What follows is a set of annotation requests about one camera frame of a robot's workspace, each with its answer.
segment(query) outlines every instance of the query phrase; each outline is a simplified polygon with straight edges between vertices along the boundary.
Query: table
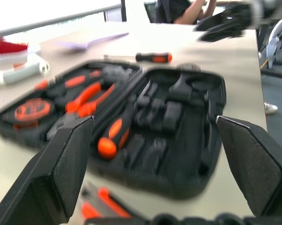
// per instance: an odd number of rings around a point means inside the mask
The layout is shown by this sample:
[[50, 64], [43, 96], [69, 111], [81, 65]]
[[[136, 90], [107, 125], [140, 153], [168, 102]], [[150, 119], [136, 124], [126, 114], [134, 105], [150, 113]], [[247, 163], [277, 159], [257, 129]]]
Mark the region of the table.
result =
[[[224, 115], [247, 120], [266, 129], [263, 94], [256, 35], [254, 30], [236, 39], [225, 39], [215, 43], [196, 41], [201, 33], [193, 32], [192, 26], [173, 24], [143, 24], [142, 28], [129, 23], [111, 23], [92, 25], [90, 29], [127, 28], [126, 37], [98, 44], [83, 53], [70, 53], [55, 44], [57, 39], [41, 44], [41, 56], [51, 65], [50, 77], [81, 63], [84, 60], [103, 58], [109, 55], [134, 55], [136, 52], [171, 52], [173, 62], [193, 62], [203, 70], [221, 74], [226, 83], [227, 105]], [[157, 66], [141, 63], [144, 69]], [[29, 90], [42, 78], [32, 77], [18, 85], [0, 89], [0, 107]], [[16, 177], [36, 152], [0, 138], [0, 201]], [[214, 218], [222, 212], [231, 212], [238, 216], [252, 215], [245, 198], [239, 190], [230, 172], [223, 149], [210, 182], [203, 193], [193, 199], [174, 201], [147, 193], [129, 189], [104, 178], [86, 173], [85, 181], [92, 180], [97, 186], [107, 186], [120, 199], [133, 206], [148, 217], [162, 212], [171, 213], [178, 218], [200, 216]], [[70, 224], [79, 224], [76, 211]]]
[[0, 18], [3, 19], [0, 19], [0, 37], [117, 8], [121, 9], [122, 21], [126, 21], [124, 0], [77, 0], [75, 4], [69, 2], [69, 5], [62, 0], [43, 0], [41, 3], [32, 5], [28, 0], [10, 1], [9, 7], [6, 7], [7, 3], [2, 2]]

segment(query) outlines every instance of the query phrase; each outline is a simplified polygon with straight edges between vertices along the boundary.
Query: tool case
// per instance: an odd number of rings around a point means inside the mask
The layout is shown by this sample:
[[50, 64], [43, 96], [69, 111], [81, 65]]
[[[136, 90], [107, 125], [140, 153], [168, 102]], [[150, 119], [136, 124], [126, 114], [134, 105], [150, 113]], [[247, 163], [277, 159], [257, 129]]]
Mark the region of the tool case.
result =
[[[200, 71], [194, 65], [156, 67], [142, 72], [139, 66], [124, 61], [85, 62], [1, 110], [0, 134], [26, 146], [44, 147], [49, 142], [47, 132], [65, 114], [65, 109], [56, 107], [49, 123], [40, 123], [38, 127], [15, 128], [3, 120], [3, 115], [29, 99], [48, 98], [47, 90], [103, 65], [122, 66], [130, 70], [130, 75], [117, 82], [112, 93], [96, 108], [90, 137], [91, 171], [170, 198], [198, 195], [209, 181], [219, 156], [221, 138], [215, 121], [225, 107], [226, 91], [220, 75]], [[103, 158], [98, 152], [103, 133], [145, 87], [148, 89], [142, 103], [136, 106], [138, 110], [123, 147], [115, 157]]]

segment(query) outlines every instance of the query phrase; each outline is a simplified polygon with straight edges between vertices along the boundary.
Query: floor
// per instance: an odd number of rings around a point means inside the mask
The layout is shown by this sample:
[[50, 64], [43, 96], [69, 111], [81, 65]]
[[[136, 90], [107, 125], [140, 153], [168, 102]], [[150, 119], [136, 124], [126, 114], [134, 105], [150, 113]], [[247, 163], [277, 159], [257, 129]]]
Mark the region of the floor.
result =
[[[265, 61], [265, 55], [264, 52], [261, 64]], [[282, 71], [282, 66], [275, 66], [274, 69]], [[267, 116], [267, 128], [269, 134], [282, 146], [282, 79], [262, 75], [262, 87], [264, 100], [279, 108], [277, 114]]]

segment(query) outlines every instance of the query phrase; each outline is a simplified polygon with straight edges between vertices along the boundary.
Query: person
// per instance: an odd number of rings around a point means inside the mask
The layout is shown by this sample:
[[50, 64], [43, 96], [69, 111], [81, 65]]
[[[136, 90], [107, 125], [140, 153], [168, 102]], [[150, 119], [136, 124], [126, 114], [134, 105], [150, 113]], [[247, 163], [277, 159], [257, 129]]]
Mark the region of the person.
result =
[[213, 15], [216, 0], [209, 0], [205, 12], [202, 10], [206, 0], [157, 0], [155, 23], [196, 24], [199, 20]]

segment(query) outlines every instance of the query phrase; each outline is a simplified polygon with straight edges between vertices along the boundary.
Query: white sneaker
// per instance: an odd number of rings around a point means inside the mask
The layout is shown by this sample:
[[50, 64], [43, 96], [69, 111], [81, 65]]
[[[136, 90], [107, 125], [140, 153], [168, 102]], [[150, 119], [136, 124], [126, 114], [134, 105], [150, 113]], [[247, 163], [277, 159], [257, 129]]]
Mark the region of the white sneaker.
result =
[[277, 106], [264, 102], [265, 114], [271, 115], [278, 111]]

